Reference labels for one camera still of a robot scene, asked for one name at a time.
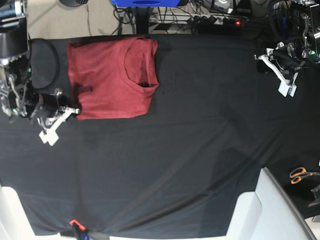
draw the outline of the black cloth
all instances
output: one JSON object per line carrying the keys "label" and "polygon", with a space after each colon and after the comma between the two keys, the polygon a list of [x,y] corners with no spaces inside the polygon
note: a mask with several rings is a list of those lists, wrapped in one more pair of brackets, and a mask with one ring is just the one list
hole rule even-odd
{"label": "black cloth", "polygon": [[[319,72],[304,70],[294,98],[283,97],[274,74],[257,73],[252,41],[152,38],[159,87],[146,115],[71,118],[53,147],[42,144],[38,126],[24,119],[9,124],[0,115],[0,183],[17,191],[37,235],[68,231],[76,218],[110,236],[223,236],[238,196],[255,190],[262,167],[283,186],[298,160],[317,170]],[[66,46],[74,40],[51,41],[61,64],[55,86],[64,94]],[[45,46],[32,46],[35,84],[51,80],[49,55]],[[295,202],[301,210],[308,204],[303,196]]]}

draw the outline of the red t-shirt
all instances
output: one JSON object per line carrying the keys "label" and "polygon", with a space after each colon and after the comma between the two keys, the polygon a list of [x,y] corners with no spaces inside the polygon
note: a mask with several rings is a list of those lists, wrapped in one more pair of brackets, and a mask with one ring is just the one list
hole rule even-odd
{"label": "red t-shirt", "polygon": [[72,98],[84,119],[133,118],[147,113],[158,81],[158,43],[143,36],[67,46]]}

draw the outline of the folded shirt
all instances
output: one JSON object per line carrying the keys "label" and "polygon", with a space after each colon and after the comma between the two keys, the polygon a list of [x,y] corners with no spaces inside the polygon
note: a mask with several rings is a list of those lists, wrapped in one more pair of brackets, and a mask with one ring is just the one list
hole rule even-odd
{"label": "folded shirt", "polygon": [[79,120],[146,114],[158,81],[158,43],[143,36],[67,46],[68,77]]}

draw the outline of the scissors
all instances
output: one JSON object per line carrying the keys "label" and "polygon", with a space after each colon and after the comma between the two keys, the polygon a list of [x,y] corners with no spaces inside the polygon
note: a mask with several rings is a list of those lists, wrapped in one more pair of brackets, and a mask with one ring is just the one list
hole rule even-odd
{"label": "scissors", "polygon": [[320,172],[314,171],[307,171],[304,167],[298,167],[292,172],[290,172],[290,183],[297,184],[301,180],[310,177],[310,176],[320,176]]}

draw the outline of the orange clip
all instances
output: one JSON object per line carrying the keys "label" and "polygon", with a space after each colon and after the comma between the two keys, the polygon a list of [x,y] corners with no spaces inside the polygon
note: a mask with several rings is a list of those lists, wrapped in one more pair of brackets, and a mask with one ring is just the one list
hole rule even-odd
{"label": "orange clip", "polygon": [[77,220],[75,220],[75,219],[72,219],[70,222],[69,222],[69,224],[71,225],[71,226],[73,226],[74,224],[77,224],[77,226],[79,227],[79,229],[81,230],[81,231],[84,231],[84,230],[86,230],[86,228],[83,226],[83,225],[81,225]]}

